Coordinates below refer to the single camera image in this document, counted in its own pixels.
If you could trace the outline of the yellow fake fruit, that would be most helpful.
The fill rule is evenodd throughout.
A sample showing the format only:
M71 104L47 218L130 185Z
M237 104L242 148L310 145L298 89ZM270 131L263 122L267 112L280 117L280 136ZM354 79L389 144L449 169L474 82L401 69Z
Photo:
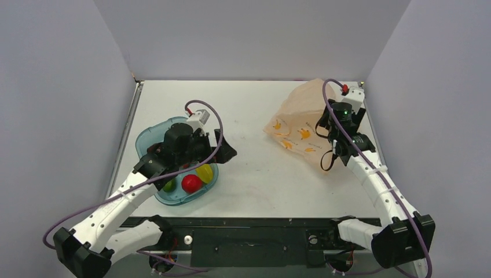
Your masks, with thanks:
M209 184L214 178L214 171L210 164L203 164L195 169L196 175L204 184Z

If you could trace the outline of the orange plastic bag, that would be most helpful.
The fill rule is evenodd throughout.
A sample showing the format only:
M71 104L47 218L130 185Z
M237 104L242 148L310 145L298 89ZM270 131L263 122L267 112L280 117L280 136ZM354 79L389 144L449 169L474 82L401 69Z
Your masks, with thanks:
M302 156L318 171L329 166L331 143L316 134L325 109L322 79L296 87L282 102L263 131L284 149Z

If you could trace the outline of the red round fake fruit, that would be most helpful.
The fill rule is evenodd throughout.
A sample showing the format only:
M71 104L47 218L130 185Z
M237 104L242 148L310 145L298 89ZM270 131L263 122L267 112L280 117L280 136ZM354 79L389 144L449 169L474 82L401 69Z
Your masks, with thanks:
M186 175L181 180L181 188L187 194L193 194L196 191L199 191L203 186L203 181L194 174Z

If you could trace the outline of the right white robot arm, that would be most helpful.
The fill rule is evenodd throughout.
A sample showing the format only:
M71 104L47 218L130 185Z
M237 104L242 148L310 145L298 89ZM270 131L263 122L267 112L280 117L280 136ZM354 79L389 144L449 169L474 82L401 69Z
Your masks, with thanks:
M364 113L363 108L354 112L351 104L329 99L319 125L328 130L332 160L340 159L357 177L380 225L367 224L353 216L340 217L327 230L327 241L334 247L345 243L363 247L385 269L425 259L435 232L434 220L409 204L381 163L371 140L358 132Z

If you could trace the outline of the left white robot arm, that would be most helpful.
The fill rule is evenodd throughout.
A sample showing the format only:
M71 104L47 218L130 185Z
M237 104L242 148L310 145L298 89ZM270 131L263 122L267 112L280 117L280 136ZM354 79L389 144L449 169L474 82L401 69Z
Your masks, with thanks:
M237 155L216 129L217 146L212 147L201 128L175 123L163 140L149 146L124 183L86 219L71 229L60 228L54 235L59 261L76 277L104 277L111 266L142 248L169 247L173 241L170 224L154 215L139 225L117 232L129 216L166 183L207 162L224 164Z

